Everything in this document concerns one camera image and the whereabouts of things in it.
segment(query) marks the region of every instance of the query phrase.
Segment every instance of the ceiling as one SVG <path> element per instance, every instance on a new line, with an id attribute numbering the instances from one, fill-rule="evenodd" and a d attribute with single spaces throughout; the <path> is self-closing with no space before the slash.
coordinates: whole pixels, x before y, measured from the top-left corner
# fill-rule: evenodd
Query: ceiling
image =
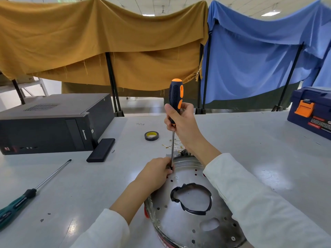
<path id="1" fill-rule="evenodd" d="M 137 14 L 162 16 L 179 11 L 201 0 L 107 0 Z M 212 0 L 205 0 L 208 5 Z M 257 19 L 271 20 L 284 17 L 315 0 L 217 0 L 232 9 Z M 331 0 L 323 0 L 331 6 Z M 281 11 L 275 16 L 261 16 L 272 10 Z"/>

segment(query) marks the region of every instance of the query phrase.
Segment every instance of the lenovo logo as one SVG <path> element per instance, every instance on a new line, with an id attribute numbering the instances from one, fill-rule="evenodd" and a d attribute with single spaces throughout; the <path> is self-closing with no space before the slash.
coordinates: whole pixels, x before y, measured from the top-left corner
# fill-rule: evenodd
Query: lenovo logo
<path id="1" fill-rule="evenodd" d="M 85 140 L 86 140 L 85 130 L 83 130 L 83 135 L 84 135 L 84 138 L 85 138 Z"/>

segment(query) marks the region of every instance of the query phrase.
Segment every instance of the screwdriver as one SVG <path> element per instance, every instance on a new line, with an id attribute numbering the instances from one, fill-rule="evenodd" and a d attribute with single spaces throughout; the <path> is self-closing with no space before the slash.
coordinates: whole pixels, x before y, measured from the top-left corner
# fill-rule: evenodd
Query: screwdriver
<path id="1" fill-rule="evenodd" d="M 175 78 L 171 81 L 169 88 L 169 103 L 170 105 L 180 113 L 180 107 L 183 102 L 184 86 L 182 80 Z M 176 127 L 175 121 L 170 118 L 171 124 Z M 175 132 L 172 132 L 172 146 L 171 146 L 171 169 L 173 165 L 173 147 L 175 146 Z"/>
<path id="2" fill-rule="evenodd" d="M 64 165 L 58 168 L 52 175 L 45 179 L 40 185 L 34 189 L 28 189 L 22 196 L 11 202 L 8 206 L 0 210 L 0 229 L 8 224 L 16 213 L 23 207 L 23 205 L 29 200 L 36 196 L 36 192 L 39 187 L 46 183 L 49 179 L 54 177 L 60 170 L 62 170 L 68 163 L 71 162 L 69 159 Z"/>

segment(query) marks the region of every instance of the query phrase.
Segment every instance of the orange latch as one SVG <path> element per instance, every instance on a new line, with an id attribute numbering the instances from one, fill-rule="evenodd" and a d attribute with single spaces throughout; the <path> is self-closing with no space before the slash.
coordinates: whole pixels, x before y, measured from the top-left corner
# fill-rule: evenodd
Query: orange latch
<path id="1" fill-rule="evenodd" d="M 310 117 L 312 115 L 312 111 L 314 110 L 314 104 L 311 102 L 310 104 L 301 100 L 299 103 L 299 107 L 295 111 L 295 114 L 298 114 L 303 117 Z"/>

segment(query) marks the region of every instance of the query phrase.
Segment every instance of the white table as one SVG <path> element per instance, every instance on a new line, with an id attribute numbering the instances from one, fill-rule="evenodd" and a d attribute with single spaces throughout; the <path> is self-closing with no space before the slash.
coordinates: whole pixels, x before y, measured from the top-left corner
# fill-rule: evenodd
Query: white table
<path id="1" fill-rule="evenodd" d="M 286 120 L 288 112 L 197 115 L 202 134 L 331 234 L 331 141 Z M 122 193 L 145 164 L 170 154 L 164 116 L 115 118 L 102 138 L 116 143 L 104 163 L 89 152 L 0 156 L 0 208 L 68 164 L 0 232 L 0 247 L 66 248 Z M 144 133 L 157 131 L 157 141 Z M 161 248 L 141 207 L 130 225 L 130 248 Z"/>

